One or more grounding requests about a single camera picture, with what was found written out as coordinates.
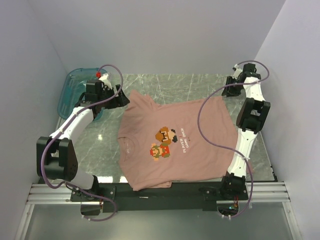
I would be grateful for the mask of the pink printed t-shirt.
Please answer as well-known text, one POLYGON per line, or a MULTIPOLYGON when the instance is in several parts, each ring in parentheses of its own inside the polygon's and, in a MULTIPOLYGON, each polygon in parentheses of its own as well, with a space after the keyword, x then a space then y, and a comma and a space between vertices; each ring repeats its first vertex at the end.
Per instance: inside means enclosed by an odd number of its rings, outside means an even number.
POLYGON ((238 134, 221 96, 161 105, 133 90, 129 100, 118 164, 134 191, 225 175, 238 134))

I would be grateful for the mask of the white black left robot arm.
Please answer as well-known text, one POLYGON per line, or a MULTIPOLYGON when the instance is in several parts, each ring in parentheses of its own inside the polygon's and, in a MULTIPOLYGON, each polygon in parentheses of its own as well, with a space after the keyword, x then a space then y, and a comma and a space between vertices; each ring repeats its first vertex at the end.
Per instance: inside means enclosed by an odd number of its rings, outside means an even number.
POLYGON ((98 178, 80 169, 74 143, 82 131, 104 110, 125 107, 129 99, 122 84, 112 87, 107 80, 89 80, 71 115, 58 130, 36 142, 36 171, 51 188, 50 180, 60 180, 82 192, 88 201, 96 200, 100 194, 98 178))

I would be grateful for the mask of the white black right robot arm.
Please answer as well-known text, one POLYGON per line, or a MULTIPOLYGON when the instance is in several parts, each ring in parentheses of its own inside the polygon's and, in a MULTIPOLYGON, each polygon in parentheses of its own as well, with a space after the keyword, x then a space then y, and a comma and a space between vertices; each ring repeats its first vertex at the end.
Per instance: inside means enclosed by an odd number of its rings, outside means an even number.
POLYGON ((243 61, 233 67, 233 75, 226 79, 222 92, 223 97, 237 97, 242 91, 245 101, 236 119, 237 143, 234 155, 226 175, 222 178, 219 193, 226 200, 233 200, 247 192, 246 176, 252 146, 262 130, 271 103, 266 101, 261 82, 266 80, 257 72, 256 64, 264 65, 255 60, 243 61))

